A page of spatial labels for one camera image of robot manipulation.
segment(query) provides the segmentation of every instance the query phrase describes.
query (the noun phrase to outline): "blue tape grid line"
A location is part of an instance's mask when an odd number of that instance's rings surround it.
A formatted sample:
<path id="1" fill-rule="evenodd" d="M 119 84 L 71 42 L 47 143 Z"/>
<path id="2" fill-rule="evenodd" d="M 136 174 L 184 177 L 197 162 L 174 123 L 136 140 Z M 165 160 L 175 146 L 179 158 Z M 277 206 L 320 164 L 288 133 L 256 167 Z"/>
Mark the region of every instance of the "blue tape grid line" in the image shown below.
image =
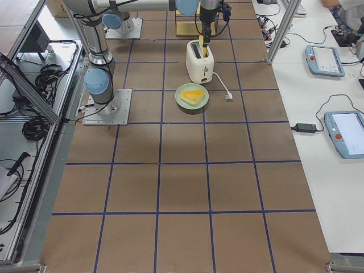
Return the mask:
<path id="1" fill-rule="evenodd" d="M 275 268 L 275 262 L 274 262 L 274 255 L 273 255 L 273 251 L 272 251 L 272 246 L 271 246 L 271 242 L 270 242 L 270 236 L 269 236 L 269 231 L 268 231 L 268 224 L 267 224 L 267 220 L 266 220 L 266 214 L 269 213 L 314 213 L 316 212 L 315 209 L 292 209 L 292 210 L 265 210 L 264 209 L 264 204 L 263 204 L 263 197 L 262 197 L 262 193 L 261 193 L 261 189 L 260 189 L 260 183 L 259 183 L 259 177 L 258 177 L 258 171 L 257 171 L 257 164 L 259 163 L 296 163 L 296 162 L 301 162 L 300 160 L 266 160 L 266 161 L 258 161 L 255 160 L 255 156 L 254 156 L 254 151 L 253 151 L 253 143 L 252 143 L 252 139 L 251 139 L 251 135 L 250 135 L 250 130 L 249 130 L 249 124 L 252 123 L 287 123 L 288 121 L 260 121 L 260 122 L 249 122 L 247 121 L 247 114 L 246 114 L 246 109 L 245 109 L 245 103 L 244 103 L 244 99 L 243 99 L 243 93 L 244 92 L 249 92 L 249 91 L 271 91 L 271 90 L 279 90 L 278 88 L 272 88 L 272 89 L 244 89 L 242 87 L 242 84 L 240 82 L 240 78 L 239 78 L 239 73 L 238 73 L 238 67 L 237 64 L 239 63 L 261 63 L 261 61 L 252 61 L 252 62 L 239 62 L 236 61 L 235 58 L 235 52 L 234 52 L 234 45 L 233 45 L 233 40 L 262 40 L 262 39 L 258 39 L 258 38 L 238 38 L 238 39 L 233 39 L 231 37 L 231 31 L 230 31 L 230 26 L 228 26 L 228 30 L 229 30 L 229 36 L 230 38 L 222 38 L 219 40 L 229 40 L 231 42 L 231 48 L 233 50 L 233 55 L 234 55 L 234 62 L 221 62 L 221 63 L 232 63 L 235 64 L 235 70 L 237 73 L 237 77 L 238 77 L 238 82 L 239 82 L 239 89 L 234 89 L 235 91 L 239 91 L 240 95 L 242 97 L 242 102 L 243 102 L 243 109 L 244 109 L 244 115 L 245 115 L 245 120 L 246 122 L 206 122 L 205 121 L 205 111 L 203 110 L 202 112 L 202 116 L 203 116 L 203 122 L 201 123 L 191 123 L 191 124 L 202 124 L 204 127 L 204 141 L 205 141 L 205 158 L 206 158 L 206 162 L 201 162 L 201 163 L 162 163 L 162 134 L 163 134 L 163 125 L 164 124 L 171 124 L 171 123 L 164 123 L 163 122 L 163 101 L 164 101 L 164 92 L 174 92 L 175 90 L 167 90 L 165 89 L 165 76 L 166 76 L 166 64 L 167 63 L 176 63 L 176 62 L 166 62 L 166 48 L 167 48 L 167 41 L 169 40 L 190 40 L 190 39 L 167 39 L 167 30 L 168 30 L 168 21 L 171 21 L 170 19 L 168 19 L 168 13 L 166 13 L 166 18 L 165 19 L 161 19 L 166 21 L 166 26 L 165 26 L 165 39 L 156 39 L 156 40 L 164 40 L 164 61 L 163 62 L 134 62 L 134 63 L 163 63 L 163 87 L 162 87 L 162 110 L 161 110 L 161 122 L 156 122 L 156 123 L 131 123 L 131 124 L 159 124 L 160 125 L 160 141 L 159 141 L 159 161 L 158 163 L 152 163 L 152 164 L 158 164 L 159 168 L 158 168 L 158 187 L 157 187 L 157 202 L 156 202 L 156 211 L 155 212 L 108 212 L 107 211 L 107 202 L 109 199 L 109 192 L 110 192 L 110 187 L 111 187 L 111 181 L 112 181 L 112 175 L 113 175 L 113 167 L 114 165 L 121 165 L 121 164 L 145 164 L 145 163 L 117 163 L 115 162 L 115 154 L 116 154 L 116 149 L 117 149 L 117 142 L 118 142 L 118 136 L 119 136 L 119 131 L 120 131 L 120 127 L 118 127 L 117 129 L 117 133 L 115 136 L 115 142 L 114 142 L 114 150 L 113 150 L 113 157 L 111 162 L 102 162 L 102 163 L 96 163 L 96 162 L 91 162 L 91 163 L 67 163 L 67 165 L 69 166 L 79 166 L 79 165 L 110 165 L 110 174 L 109 174 L 109 181 L 108 181 L 108 185 L 107 185 L 107 192 L 106 192 L 106 197 L 105 197 L 105 205 L 104 205 L 104 211 L 103 212 L 72 212 L 72 213 L 53 213 L 53 216 L 102 216 L 102 223 L 101 223 L 101 228 L 100 228 L 100 235 L 99 235 L 99 239 L 98 239 L 98 247 L 97 247 L 97 253 L 96 253 L 96 258 L 95 258 L 95 264 L 94 264 L 94 270 L 93 272 L 96 273 L 97 272 L 97 266 L 98 266 L 98 260 L 99 260 L 99 256 L 100 256 L 100 247 L 101 247 L 101 243 L 102 243 L 102 235 L 104 232 L 104 225 L 105 225 L 105 218 L 106 216 L 111 216 L 111 215 L 156 215 L 156 226 L 155 226 L 155 253 L 154 253 L 154 273 L 157 272 L 157 252 L 158 252 L 158 224 L 159 224 L 159 215 L 178 215 L 178 214 L 208 214 L 209 215 L 209 220 L 210 220 L 210 238 L 211 238 L 211 253 L 212 253 L 212 261 L 213 261 L 213 271 L 214 273 L 216 273 L 216 260 L 215 260 L 215 253 L 214 253 L 214 236 L 213 236 L 213 217 L 212 215 L 214 214 L 247 214 L 247 213 L 261 213 L 263 215 L 263 220 L 264 220 L 264 226 L 265 226 L 265 230 L 266 230 L 266 236 L 267 236 L 267 242 L 268 242 L 268 247 L 269 247 L 269 252 L 270 252 L 270 257 L 271 257 L 271 263 L 272 263 L 272 268 L 273 268 L 273 272 L 276 273 L 276 268 Z M 255 19 L 236 19 L 236 20 L 255 20 Z M 130 47 L 130 52 L 129 52 L 129 58 L 127 62 L 121 62 L 123 64 L 127 64 L 127 68 L 126 68 L 126 74 L 125 74 L 125 79 L 124 79 L 124 87 L 126 85 L 126 80 L 127 80 L 127 74 L 128 74 L 128 70 L 129 70 L 129 65 L 130 63 L 132 63 L 130 61 L 130 57 L 131 57 L 131 51 L 133 48 L 133 43 L 134 41 L 132 41 L 131 43 L 131 47 Z M 139 91 L 139 92 L 148 92 L 148 91 L 154 91 L 154 90 L 134 90 L 134 91 Z M 172 124 L 190 124 L 190 123 L 172 123 Z M 207 140 L 206 140 L 206 124 L 246 124 L 247 125 L 247 132 L 248 132 L 248 136 L 249 136 L 249 142 L 250 142 L 250 148 L 251 148 L 251 153 L 252 153 L 252 157 L 253 160 L 252 161 L 241 161 L 241 162 L 209 162 L 208 160 L 208 151 L 207 151 Z M 209 183 L 209 165 L 210 164 L 240 164 L 240 163 L 252 163 L 254 165 L 254 169 L 255 169 L 255 176 L 256 176 L 256 180 L 257 180 L 257 186 L 258 186 L 258 192 L 259 192 L 259 198 L 260 198 L 260 205 L 261 205 L 261 210 L 232 210 L 232 211 L 212 211 L 212 205 L 211 205 L 211 195 L 210 195 L 210 183 Z M 159 211 L 159 194 L 160 194 L 160 170 L 161 170 L 161 166 L 162 164 L 205 164 L 206 165 L 206 174 L 207 174 L 207 187 L 208 187 L 208 200 L 209 200 L 209 211 L 208 212 L 160 212 Z"/>
<path id="2" fill-rule="evenodd" d="M 270 209 L 270 210 L 217 210 L 209 212 L 53 212 L 52 216 L 109 216 L 109 215 L 194 215 L 194 214 L 252 214 L 252 213 L 312 213 L 315 209 Z"/>
<path id="3" fill-rule="evenodd" d="M 114 162 L 114 165 L 140 165 L 140 164 L 159 164 L 159 165 L 216 165 L 216 164 L 249 164 L 249 163 L 301 163 L 301 160 L 247 160 L 247 161 L 228 161 L 228 162 Z M 67 166 L 87 166 L 87 165 L 111 165 L 111 162 L 78 162 L 78 163 L 66 163 Z"/>
<path id="4" fill-rule="evenodd" d="M 164 38 L 167 38 L 167 19 L 168 13 L 166 13 L 166 26 L 164 29 Z M 159 130 L 159 155 L 158 155 L 158 183 L 157 183 L 157 201 L 156 201 L 156 212 L 155 217 L 155 240 L 154 240 L 154 266 L 153 273 L 157 272 L 157 261 L 158 261 L 158 228 L 159 228 L 159 200 L 160 200 L 160 174 L 162 167 L 162 137 L 163 137 L 163 105 L 164 105 L 164 87 L 166 79 L 166 59 L 167 59 L 167 41 L 164 41 L 164 65 L 163 65 L 163 82 L 162 82 L 162 103 L 160 110 L 160 130 Z"/>
<path id="5" fill-rule="evenodd" d="M 206 181 L 207 181 L 207 194 L 209 200 L 209 223 L 210 223 L 210 239 L 211 239 L 211 256 L 212 256 L 212 269 L 216 273 L 216 259 L 215 259 L 215 246 L 214 246 L 214 231 L 213 231 L 213 220 L 212 220 L 212 205 L 211 205 L 211 191 L 210 191 L 210 175 L 209 175 L 209 155 L 207 145 L 207 132 L 206 132 L 206 118 L 205 118 L 205 107 L 202 110 L 202 119 L 204 124 L 204 143 L 205 143 L 205 160 L 206 160 Z"/>
<path id="6" fill-rule="evenodd" d="M 229 35 L 231 37 L 230 26 L 227 26 L 227 28 L 229 30 Z M 231 48 L 233 50 L 234 60 L 236 61 L 236 56 L 235 56 L 235 50 L 234 50 L 234 43 L 233 43 L 233 41 L 231 41 Z M 239 70 L 238 70 L 237 63 L 235 63 L 235 69 L 236 69 L 236 73 L 237 73 L 237 77 L 238 77 L 239 87 L 241 89 L 242 88 L 242 83 L 240 81 Z M 244 109 L 245 120 L 247 121 L 248 120 L 248 117 L 247 117 L 247 113 L 246 113 L 246 108 L 245 108 L 245 102 L 244 102 L 243 93 L 240 92 L 240 95 L 241 95 L 241 99 L 242 99 L 242 102 L 243 102 L 243 109 Z M 247 124 L 246 127 L 247 127 L 247 133 L 248 133 L 248 138 L 249 138 L 251 156 L 253 158 L 253 166 L 254 166 L 255 178 L 257 180 L 257 186 L 258 186 L 258 193 L 259 193 L 260 205 L 262 207 L 262 215 L 263 215 L 264 227 L 265 227 L 265 230 L 266 230 L 267 243 L 268 243 L 268 248 L 269 248 L 269 253 L 270 253 L 270 258 L 271 258 L 271 263 L 272 263 L 272 269 L 273 269 L 273 273 L 276 273 L 275 261 L 274 261 L 273 250 L 272 250 L 272 245 L 271 245 L 271 241 L 270 241 L 270 235 L 269 235 L 269 230 L 268 230 L 267 218 L 266 218 L 266 214 L 264 212 L 264 203 L 263 203 L 262 190 L 260 188 L 260 182 L 259 182 L 259 176 L 258 176 L 258 169 L 257 169 L 257 164 L 255 162 L 255 155 L 254 155 L 254 149 L 253 149 L 253 140 L 251 138 L 249 124 Z"/>
<path id="7" fill-rule="evenodd" d="M 127 63 L 127 66 L 126 66 L 126 73 L 125 73 L 123 88 L 125 88 L 125 85 L 126 85 L 126 78 L 127 78 L 129 62 L 130 62 L 130 56 L 131 56 L 131 49 L 133 47 L 133 43 L 134 43 L 134 41 L 131 42 L 131 46 L 130 46 L 130 52 L 129 52 L 128 63 Z M 106 217 L 106 211 L 107 211 L 107 202 L 109 200 L 111 180 L 112 180 L 112 177 L 113 177 L 114 161 L 115 161 L 116 149 L 117 149 L 117 145 L 118 145 L 119 131 L 120 131 L 120 125 L 118 125 L 116 136 L 115 136 L 114 150 L 113 150 L 113 156 L 112 156 L 112 159 L 111 159 L 111 166 L 110 166 L 110 175 L 109 175 L 109 181 L 108 181 L 108 184 L 107 184 L 107 191 L 106 191 L 106 197 L 105 197 L 104 212 L 103 212 L 103 215 L 102 215 L 100 235 L 99 235 L 99 238 L 98 238 L 97 251 L 96 251 L 96 257 L 95 257 L 95 264 L 94 264 L 94 269 L 93 269 L 94 273 L 97 273 L 98 259 L 99 259 L 99 256 L 100 256 L 100 248 L 101 248 L 101 243 L 102 243 L 102 235 L 104 233 L 105 217 Z"/>
<path id="8" fill-rule="evenodd" d="M 250 21 L 250 20 L 256 20 L 256 18 L 246 18 L 246 19 L 243 19 L 243 18 L 230 18 L 230 21 Z M 171 21 L 171 22 L 174 22 L 175 19 L 172 18 L 172 19 L 144 19 L 143 18 L 143 21 Z"/>
<path id="9" fill-rule="evenodd" d="M 126 61 L 118 61 L 116 64 L 127 64 Z M 131 61 L 130 64 L 179 64 L 178 61 Z M 258 64 L 266 61 L 217 61 L 218 64 Z"/>

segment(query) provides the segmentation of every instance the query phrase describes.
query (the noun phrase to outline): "black cable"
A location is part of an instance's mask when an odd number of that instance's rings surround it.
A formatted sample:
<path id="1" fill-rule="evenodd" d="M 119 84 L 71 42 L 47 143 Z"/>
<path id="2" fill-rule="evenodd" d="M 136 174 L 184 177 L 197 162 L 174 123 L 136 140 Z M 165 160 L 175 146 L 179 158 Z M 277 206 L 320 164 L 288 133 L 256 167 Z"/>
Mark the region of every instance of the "black cable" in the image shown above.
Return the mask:
<path id="1" fill-rule="evenodd" d="M 229 25 L 229 22 L 230 21 L 227 21 L 226 24 L 223 26 L 223 28 L 221 29 L 221 31 L 215 35 L 211 35 L 211 38 L 215 38 L 217 37 L 218 35 L 222 34 L 222 32 L 225 30 L 225 28 Z M 200 32 L 200 30 L 198 30 L 198 26 L 197 26 L 197 13 L 195 13 L 195 28 L 196 28 L 196 31 L 199 35 L 202 35 L 202 33 Z"/>
<path id="2" fill-rule="evenodd" d="M 271 19 L 269 19 L 268 17 L 266 17 L 265 15 L 261 15 L 259 18 L 262 18 L 263 19 L 263 25 L 261 26 L 261 29 L 262 29 L 262 35 L 263 35 L 263 38 L 264 40 L 269 40 L 269 38 L 271 37 L 271 35 L 275 32 L 277 33 L 277 29 L 278 29 L 278 25 L 275 24 Z M 271 22 L 273 24 L 273 27 L 271 27 L 269 30 L 265 30 L 264 29 L 264 26 L 268 23 L 268 22 Z"/>
<path id="3" fill-rule="evenodd" d="M 18 171 L 15 171 L 15 173 L 18 175 L 18 179 L 17 179 L 17 184 L 15 185 L 15 187 L 9 189 L 5 194 L 4 196 L 2 197 L 2 199 L 0 200 L 0 202 L 4 202 L 8 199 L 10 199 L 17 191 L 18 189 L 20 188 L 20 184 L 23 180 L 23 173 L 20 174 Z"/>
<path id="4" fill-rule="evenodd" d="M 285 38 L 288 40 L 288 44 L 287 45 L 289 45 L 289 44 L 291 44 L 291 40 L 289 40 L 289 38 L 287 38 L 286 36 L 285 36 Z"/>
<path id="5" fill-rule="evenodd" d="M 24 61 L 24 62 L 26 62 L 26 63 L 36 64 L 36 65 L 38 65 L 38 66 L 40 66 L 40 67 L 44 67 L 44 66 L 46 66 L 46 64 L 39 64 L 39 63 L 36 63 L 36 62 L 34 62 L 34 61 L 28 61 L 28 60 L 24 60 L 24 59 L 17 59 L 17 60 L 19 60 L 19 61 Z"/>
<path id="6" fill-rule="evenodd" d="M 39 141 L 48 134 L 49 123 L 44 117 L 34 117 L 24 123 L 22 134 L 27 140 Z"/>
<path id="7" fill-rule="evenodd" d="M 12 66 L 19 73 L 19 75 L 27 83 L 29 83 L 33 87 L 34 90 L 36 90 L 36 86 L 25 76 L 25 74 L 23 73 L 23 71 L 12 60 L 10 60 L 6 55 L 4 55 L 1 52 L 0 52 L 0 58 L 3 59 L 5 62 L 7 62 L 8 65 Z M 7 72 L 3 67 L 0 67 L 0 69 L 1 69 L 1 71 L 3 71 L 5 74 L 7 74 L 8 76 L 10 76 L 13 79 L 13 84 L 14 84 L 14 82 L 15 82 L 14 81 L 14 78 L 9 74 L 9 72 Z"/>
<path id="8" fill-rule="evenodd" d="M 22 104 L 19 104 L 18 105 L 18 111 L 19 111 L 19 113 L 21 114 L 21 115 L 23 115 L 23 116 L 25 116 L 25 117 L 38 117 L 38 114 L 36 113 L 36 115 L 29 115 L 29 114 L 26 114 L 26 113 L 24 113 L 23 112 L 23 110 L 25 110 L 25 111 L 29 111 L 29 112 L 34 112 L 33 110 L 31 110 L 31 109 L 27 109 L 27 108 L 25 108 L 25 106 L 26 106 L 26 104 L 24 104 L 24 103 L 22 103 Z"/>
<path id="9" fill-rule="evenodd" d="M 35 86 L 38 93 L 53 106 L 56 97 L 56 87 L 60 75 L 63 73 L 63 67 L 58 64 L 47 64 L 40 69 L 40 75 L 35 78 Z"/>
<path id="10" fill-rule="evenodd" d="M 256 13 L 257 16 L 274 16 L 274 15 L 278 15 L 280 13 L 280 4 L 279 3 L 272 3 L 272 4 L 277 4 L 279 6 L 279 10 L 277 13 L 274 14 L 270 14 L 270 15 L 265 15 L 265 14 L 258 14 Z"/>
<path id="11" fill-rule="evenodd" d="M 18 104 L 15 103 L 13 108 L 7 112 L 0 113 L 0 115 L 10 115 L 18 110 Z"/>
<path id="12" fill-rule="evenodd" d="M 18 202 L 18 208 L 16 210 L 15 216 L 14 216 L 14 218 L 12 220 L 9 221 L 9 224 L 6 227 L 0 228 L 0 235 L 7 233 L 14 226 L 14 224 L 16 223 L 16 221 L 18 219 L 20 210 L 22 208 L 22 205 L 24 203 L 24 200 L 25 200 L 25 197 L 26 197 L 26 194 L 27 194 L 27 191 L 28 191 L 28 187 L 30 185 L 30 182 L 32 181 L 32 177 L 33 177 L 34 170 L 35 170 L 35 164 L 38 161 L 38 157 L 39 157 L 40 151 L 42 150 L 42 147 L 43 147 L 43 145 L 44 145 L 45 142 L 46 142 L 46 138 L 43 139 L 43 141 L 42 141 L 42 143 L 41 143 L 41 145 L 40 145 L 39 148 L 38 148 L 38 142 L 36 143 L 37 144 L 36 155 L 34 157 L 33 165 L 32 165 L 32 168 L 31 168 L 31 172 L 29 174 L 29 177 L 27 179 L 27 182 L 24 185 L 24 188 L 23 188 L 23 191 L 22 191 L 22 195 L 20 197 L 20 201 Z"/>
<path id="13" fill-rule="evenodd" d="M 351 100 L 351 98 L 350 98 L 347 94 L 335 94 L 335 95 L 331 95 L 331 96 L 328 98 L 328 100 L 327 100 L 326 102 L 324 102 L 324 103 L 321 105 L 320 109 L 319 109 L 319 110 L 316 112 L 316 114 L 315 114 L 316 118 L 318 119 L 318 121 L 320 122 L 321 127 L 322 127 L 322 129 L 321 129 L 321 130 L 317 130 L 317 132 L 322 132 L 322 131 L 324 131 L 324 125 L 322 124 L 322 122 L 321 122 L 321 120 L 319 119 L 319 117 L 317 116 L 317 114 L 318 114 L 318 113 L 322 110 L 322 108 L 324 107 L 324 105 L 325 105 L 325 104 L 327 104 L 327 103 L 331 100 L 331 98 L 332 98 L 332 97 L 338 97 L 338 96 L 344 96 L 344 97 L 348 98 L 348 100 L 349 100 L 349 102 L 350 102 L 350 104 L 351 104 L 352 108 L 353 108 L 353 109 L 355 109 L 356 111 L 359 111 L 360 113 L 362 113 L 362 114 L 364 115 L 364 112 L 360 111 L 359 109 L 357 109 L 357 108 L 354 106 L 353 101 Z"/>
<path id="14" fill-rule="evenodd" d="M 8 59 L 5 55 L 1 54 L 1 52 L 0 52 L 0 58 L 4 59 L 9 65 L 13 66 L 15 69 L 17 69 L 17 70 L 19 69 L 19 67 L 17 65 L 15 65 L 13 63 L 13 61 L 11 61 L 10 59 Z M 24 97 L 24 95 L 20 92 L 19 86 L 16 83 L 15 79 L 13 78 L 13 76 L 7 70 L 5 70 L 2 66 L 0 66 L 0 71 L 2 71 L 6 75 L 6 77 L 11 81 L 11 83 L 14 85 L 15 90 L 19 93 L 19 95 L 21 95 L 22 97 Z M 36 92 L 36 87 L 25 77 L 25 75 L 23 74 L 23 72 L 21 70 L 20 70 L 20 72 L 21 72 L 20 75 L 23 75 L 22 77 L 24 77 L 28 81 L 28 83 L 34 88 L 34 91 Z M 38 116 L 40 116 L 39 113 L 36 112 L 34 109 L 33 109 L 33 111 Z"/>
<path id="15" fill-rule="evenodd" d="M 73 53 L 73 57 L 72 57 L 72 60 L 71 60 L 71 63 L 69 64 L 69 67 L 68 68 L 66 68 L 65 70 L 64 70 L 64 72 L 63 72 L 63 74 L 66 74 L 66 73 L 68 73 L 69 72 L 69 70 L 71 69 L 71 66 L 72 66 L 72 64 L 73 64 L 73 61 L 74 61 L 74 56 L 75 56 L 75 54 L 76 54 L 76 52 L 78 51 L 78 43 L 76 42 L 76 41 L 74 41 L 74 40 L 51 40 L 51 43 L 72 43 L 72 44 L 74 44 L 75 46 L 76 46 L 76 49 L 75 49 L 75 51 L 74 51 L 74 53 Z"/>
<path id="16" fill-rule="evenodd" d="M 119 4 L 117 4 L 116 6 L 117 6 L 117 7 L 120 7 L 120 6 L 122 6 L 122 5 L 129 4 L 129 3 L 133 3 L 133 2 L 136 2 L 136 1 L 137 1 L 137 0 L 129 0 L 129 1 L 125 1 L 125 2 L 119 3 Z M 103 13 L 105 13 L 105 12 L 109 11 L 109 10 L 111 10 L 111 7 L 108 7 L 107 9 L 104 9 L 104 10 L 102 10 L 102 11 L 98 12 L 98 13 L 93 13 L 93 14 L 92 14 L 92 15 L 90 15 L 90 16 L 84 16 L 84 15 L 81 15 L 81 14 L 75 13 L 75 14 L 73 15 L 73 17 L 74 17 L 75 19 L 89 19 L 89 20 L 90 20 L 92 17 L 100 16 L 101 14 L 103 14 Z"/>
<path id="17" fill-rule="evenodd" d="M 364 57 L 360 60 L 360 61 L 353 61 L 351 63 L 341 63 L 342 65 L 348 65 L 348 64 L 359 64 L 362 63 L 364 61 Z"/>
<path id="18" fill-rule="evenodd" d="M 97 36 L 97 41 L 98 41 L 98 45 L 99 45 L 99 47 L 100 47 L 100 50 L 101 50 L 101 39 L 100 39 L 100 36 L 99 36 L 99 34 L 98 34 L 98 32 L 97 32 L 97 29 L 96 29 L 96 27 L 94 26 L 93 27 L 94 28 L 94 30 L 95 30 L 95 33 L 96 33 L 96 36 Z M 77 124 L 77 122 L 78 121 L 80 121 L 81 119 L 84 119 L 84 118 L 87 118 L 87 117 L 90 117 L 90 116 L 92 116 L 92 115 L 96 115 L 96 114 L 98 114 L 98 113 L 100 113 L 101 111 L 103 111 L 103 109 L 105 109 L 108 105 L 109 105 L 109 103 L 114 99 L 114 81 L 113 81 L 113 74 L 112 74 L 112 72 L 111 72 L 111 69 L 110 69 L 110 65 L 109 65 L 109 63 L 106 61 L 106 59 L 105 59 L 105 56 L 103 55 L 102 56 L 103 58 L 104 58 L 104 61 L 105 61 L 105 64 L 107 65 L 107 68 L 108 68 L 108 70 L 109 71 L 107 71 L 107 70 L 104 70 L 106 73 L 108 73 L 109 75 L 110 75 L 110 78 L 111 78 L 111 89 L 112 89 L 112 93 L 111 93 L 111 97 L 110 97 L 110 99 L 105 103 L 105 105 L 100 109 L 100 110 L 98 110 L 98 111 L 96 111 L 95 113 L 92 113 L 92 114 L 89 114 L 89 115 L 85 115 L 85 116 L 83 116 L 83 117 L 81 117 L 81 118 L 78 118 L 78 119 L 76 119 L 75 120 L 75 124 Z"/>
<path id="19" fill-rule="evenodd" d="M 329 27 L 337 27 L 337 26 L 326 26 L 326 27 L 324 27 L 324 29 L 322 31 L 324 33 L 325 38 L 324 38 L 324 41 L 322 41 L 321 43 L 315 43 L 315 42 L 307 41 L 303 36 L 301 36 L 301 35 L 299 35 L 297 33 L 286 33 L 286 35 L 297 35 L 298 37 L 301 37 L 305 42 L 310 43 L 310 44 L 323 44 L 326 41 L 327 37 L 328 37 L 325 30 L 328 29 Z"/>
<path id="20" fill-rule="evenodd" d="M 82 106 L 82 107 L 84 107 L 84 108 L 89 108 L 89 107 L 92 107 L 92 106 L 94 106 L 94 105 L 95 105 L 95 104 L 86 104 L 86 105 L 84 105 L 84 106 Z"/>

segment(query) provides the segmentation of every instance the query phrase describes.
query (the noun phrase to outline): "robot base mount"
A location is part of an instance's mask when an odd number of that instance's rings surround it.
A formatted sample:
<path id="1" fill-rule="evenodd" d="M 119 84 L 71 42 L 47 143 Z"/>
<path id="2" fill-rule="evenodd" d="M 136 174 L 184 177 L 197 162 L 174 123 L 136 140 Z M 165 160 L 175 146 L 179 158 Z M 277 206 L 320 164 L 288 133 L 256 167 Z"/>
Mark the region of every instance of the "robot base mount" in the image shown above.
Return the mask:
<path id="1" fill-rule="evenodd" d="M 131 89 L 117 89 L 114 92 L 115 99 L 119 100 L 121 103 L 121 108 L 116 114 L 108 115 L 107 117 L 100 116 L 95 114 L 97 110 L 94 107 L 87 108 L 85 112 L 86 115 L 91 115 L 90 117 L 86 117 L 83 119 L 82 124 L 87 125 L 100 125 L 100 126 L 108 126 L 108 125 L 127 125 L 127 121 L 129 118 L 129 110 L 130 110 L 130 102 L 131 102 Z M 88 104 L 93 104 L 93 99 L 90 96 Z"/>
<path id="2" fill-rule="evenodd" d="M 134 29 L 128 33 L 120 34 L 118 31 L 113 29 L 108 29 L 106 33 L 107 40 L 129 40 L 129 39 L 140 39 L 142 32 L 142 18 L 132 18 L 134 22 Z"/>

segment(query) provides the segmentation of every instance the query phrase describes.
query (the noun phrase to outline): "white power cord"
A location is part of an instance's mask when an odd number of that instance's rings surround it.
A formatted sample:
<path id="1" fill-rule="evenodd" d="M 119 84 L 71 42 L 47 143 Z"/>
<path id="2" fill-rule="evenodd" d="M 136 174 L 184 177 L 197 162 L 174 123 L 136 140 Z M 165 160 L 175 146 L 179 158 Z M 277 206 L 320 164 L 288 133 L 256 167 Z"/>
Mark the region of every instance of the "white power cord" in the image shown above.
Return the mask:
<path id="1" fill-rule="evenodd" d="M 212 74 L 213 74 L 213 75 L 216 75 L 216 77 L 218 77 L 218 79 L 220 80 L 220 82 L 221 82 L 222 86 L 225 88 L 225 90 L 226 90 L 226 92 L 227 92 L 227 95 L 225 95 L 225 98 L 226 98 L 227 100 L 232 100 L 232 99 L 233 99 L 233 94 L 231 94 L 231 93 L 229 92 L 229 90 L 226 88 L 226 86 L 225 86 L 225 84 L 222 82 L 222 80 L 221 80 L 220 76 L 219 76 L 216 72 L 212 72 Z"/>

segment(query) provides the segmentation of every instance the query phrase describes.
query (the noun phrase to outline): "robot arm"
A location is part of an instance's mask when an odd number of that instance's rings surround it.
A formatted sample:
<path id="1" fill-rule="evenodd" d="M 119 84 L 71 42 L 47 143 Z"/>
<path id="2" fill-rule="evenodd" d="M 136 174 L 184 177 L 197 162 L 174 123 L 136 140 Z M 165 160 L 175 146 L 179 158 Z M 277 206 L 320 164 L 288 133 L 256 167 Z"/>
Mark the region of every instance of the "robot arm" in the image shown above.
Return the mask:
<path id="1" fill-rule="evenodd" d="M 216 14 L 222 13 L 224 21 L 229 22 L 231 7 L 224 0 L 201 0 L 200 21 L 202 23 L 203 47 L 207 47 L 211 39 L 211 24 L 215 21 Z"/>
<path id="2" fill-rule="evenodd" d="M 84 25 L 85 36 L 90 47 L 90 61 L 99 66 L 112 61 L 112 54 L 107 49 L 104 30 L 102 28 L 102 14 L 112 11 L 115 20 L 124 20 L 131 11 L 175 11 L 193 15 L 198 3 L 201 2 L 200 20 L 202 21 L 202 35 L 204 47 L 210 42 L 211 23 L 216 14 L 222 12 L 224 20 L 230 18 L 230 6 L 224 0 L 63 0 L 76 19 Z"/>
<path id="3" fill-rule="evenodd" d="M 115 60 L 106 44 L 103 14 L 109 13 L 108 23 L 118 29 L 124 20 L 128 20 L 131 11 L 179 10 L 181 14 L 191 16 L 196 12 L 200 1 L 202 34 L 204 47 L 207 47 L 211 38 L 211 23 L 215 21 L 218 12 L 224 13 L 224 0 L 63 0 L 73 17 L 83 24 L 83 34 L 90 48 L 89 61 L 94 68 L 86 73 L 84 81 L 98 115 L 116 115 L 121 108 L 113 90 Z"/>

